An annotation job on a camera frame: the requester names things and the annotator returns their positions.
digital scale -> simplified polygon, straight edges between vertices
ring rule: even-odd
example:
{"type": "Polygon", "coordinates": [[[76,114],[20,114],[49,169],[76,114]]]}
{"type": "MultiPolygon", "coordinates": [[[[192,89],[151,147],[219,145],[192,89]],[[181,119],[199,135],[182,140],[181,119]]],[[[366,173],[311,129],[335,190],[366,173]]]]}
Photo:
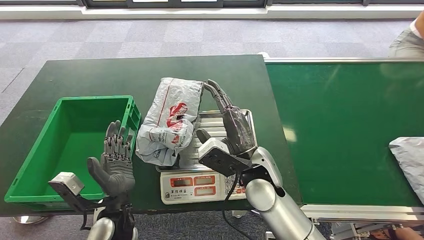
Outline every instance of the digital scale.
{"type": "MultiPolygon", "coordinates": [[[[252,129],[257,146],[252,112],[241,110],[252,129]]],[[[195,129],[205,129],[211,137],[222,140],[227,136],[220,111],[199,112],[195,129]]],[[[202,145],[196,135],[186,149],[179,153],[174,166],[156,166],[160,172],[160,197],[164,204],[188,204],[223,201],[234,183],[235,175],[225,177],[199,163],[198,148],[202,145]]],[[[229,200],[245,199],[245,188],[236,185],[229,200]]]]}
{"type": "MultiPolygon", "coordinates": [[[[216,171],[160,174],[160,197],[164,204],[223,201],[233,186],[235,175],[216,171]]],[[[245,199],[245,188],[238,183],[229,200],[245,199]]]]}

robotic arm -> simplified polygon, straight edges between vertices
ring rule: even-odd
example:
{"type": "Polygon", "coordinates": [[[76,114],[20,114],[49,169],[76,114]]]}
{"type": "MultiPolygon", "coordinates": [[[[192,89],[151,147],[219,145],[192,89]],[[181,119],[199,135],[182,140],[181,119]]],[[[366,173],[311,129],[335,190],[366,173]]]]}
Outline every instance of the robotic arm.
{"type": "Polygon", "coordinates": [[[241,176],[247,200],[277,239],[325,240],[284,190],[281,173],[271,154],[263,147],[255,147],[252,130],[240,109],[233,106],[216,82],[208,80],[205,89],[218,104],[227,137],[219,141],[198,129],[196,133],[202,142],[199,163],[226,177],[241,176]]]}
{"type": "MultiPolygon", "coordinates": [[[[208,80],[204,88],[216,100],[227,137],[218,140],[198,129],[196,133],[202,142],[198,149],[199,163],[226,177],[236,174],[236,181],[241,180],[240,184],[246,188],[247,200],[260,212],[277,239],[325,240],[283,189],[280,171],[271,154],[255,146],[252,129],[240,109],[216,82],[208,80]]],[[[81,230],[90,229],[85,227],[87,211],[95,210],[88,240],[138,238],[129,198],[129,191],[135,185],[130,156],[133,136],[125,139],[125,131],[119,121],[110,123],[100,161],[95,157],[87,160],[88,172],[107,194],[100,202],[80,195],[84,185],[71,172],[61,172],[48,182],[74,210],[84,214],[81,230]]]]}
{"type": "Polygon", "coordinates": [[[77,212],[84,214],[81,230],[90,230],[87,240],[136,240],[137,229],[132,214],[129,191],[134,187],[131,140],[125,140],[125,127],[121,122],[111,122],[104,138],[104,152],[100,162],[95,157],[87,159],[87,168],[93,179],[107,196],[92,202],[80,195],[83,183],[71,172],[61,172],[48,182],[50,186],[77,212]],[[91,229],[85,227],[87,211],[94,210],[91,229]]]}

white plastic bag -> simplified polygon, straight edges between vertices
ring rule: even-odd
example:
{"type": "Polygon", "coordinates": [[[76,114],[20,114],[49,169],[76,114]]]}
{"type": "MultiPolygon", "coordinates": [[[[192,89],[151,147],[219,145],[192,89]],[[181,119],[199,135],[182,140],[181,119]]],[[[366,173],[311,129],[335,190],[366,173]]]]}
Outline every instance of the white plastic bag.
{"type": "Polygon", "coordinates": [[[164,77],[138,130],[135,153],[144,162],[172,166],[194,133],[203,82],[164,77]]]}
{"type": "Polygon", "coordinates": [[[398,137],[388,147],[409,185],[424,204],[424,137],[398,137]]]}

green plastic crate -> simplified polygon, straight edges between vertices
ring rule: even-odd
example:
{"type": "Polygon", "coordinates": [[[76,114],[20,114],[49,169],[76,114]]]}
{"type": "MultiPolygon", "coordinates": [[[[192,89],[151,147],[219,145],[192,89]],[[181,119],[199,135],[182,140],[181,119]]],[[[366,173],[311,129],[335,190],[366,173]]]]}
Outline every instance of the green plastic crate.
{"type": "Polygon", "coordinates": [[[106,130],[121,120],[125,136],[136,142],[141,115],[132,96],[63,97],[50,113],[31,151],[4,196],[36,211],[71,209],[48,181],[60,172],[75,173],[84,183],[81,195],[100,200],[105,195],[90,176],[87,158],[100,159],[106,130]]]}

stainless steel tray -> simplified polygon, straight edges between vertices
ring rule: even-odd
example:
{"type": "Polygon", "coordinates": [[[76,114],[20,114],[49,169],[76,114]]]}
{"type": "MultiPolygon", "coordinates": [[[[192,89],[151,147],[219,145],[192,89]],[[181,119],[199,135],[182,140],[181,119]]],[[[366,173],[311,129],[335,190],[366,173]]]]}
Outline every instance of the stainless steel tray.
{"type": "MultiPolygon", "coordinates": [[[[254,144],[258,146],[256,141],[255,127],[252,119],[252,112],[250,110],[242,109],[241,112],[246,116],[247,122],[253,132],[254,144]]],[[[223,119],[220,111],[201,111],[199,118],[194,124],[195,129],[205,129],[211,137],[217,139],[223,139],[227,136],[224,128],[223,119]]],[[[179,153],[179,160],[174,166],[156,166],[158,172],[206,172],[212,171],[209,167],[206,167],[199,163],[198,148],[202,145],[199,141],[196,133],[193,136],[188,147],[179,153]]]]}

